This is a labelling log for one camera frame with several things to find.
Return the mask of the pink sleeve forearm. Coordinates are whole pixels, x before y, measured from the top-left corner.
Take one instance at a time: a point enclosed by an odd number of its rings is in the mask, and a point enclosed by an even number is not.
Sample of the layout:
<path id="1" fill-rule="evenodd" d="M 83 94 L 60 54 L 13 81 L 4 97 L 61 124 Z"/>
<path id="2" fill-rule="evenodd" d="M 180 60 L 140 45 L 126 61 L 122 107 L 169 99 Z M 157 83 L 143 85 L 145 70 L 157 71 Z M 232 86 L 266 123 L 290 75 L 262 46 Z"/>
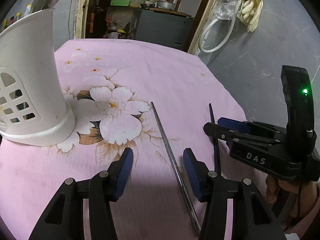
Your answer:
<path id="1" fill-rule="evenodd" d="M 296 204 L 290 211 L 291 222 L 284 230 L 286 239 L 302 239 L 319 214 L 319 182 L 296 186 L 286 181 L 279 181 L 282 189 L 298 194 Z"/>

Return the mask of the person's right hand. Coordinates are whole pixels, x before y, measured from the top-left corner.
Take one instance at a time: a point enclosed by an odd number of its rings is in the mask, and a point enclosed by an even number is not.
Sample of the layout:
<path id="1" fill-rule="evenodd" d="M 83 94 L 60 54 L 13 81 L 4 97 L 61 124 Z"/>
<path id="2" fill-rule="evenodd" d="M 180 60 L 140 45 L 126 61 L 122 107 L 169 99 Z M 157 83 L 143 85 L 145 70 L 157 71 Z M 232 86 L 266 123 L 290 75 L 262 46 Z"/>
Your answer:
<path id="1" fill-rule="evenodd" d="M 319 198 L 319 183 L 314 181 L 298 185 L 268 175 L 266 185 L 267 202 L 272 205 L 280 221 L 285 223 L 305 217 Z"/>

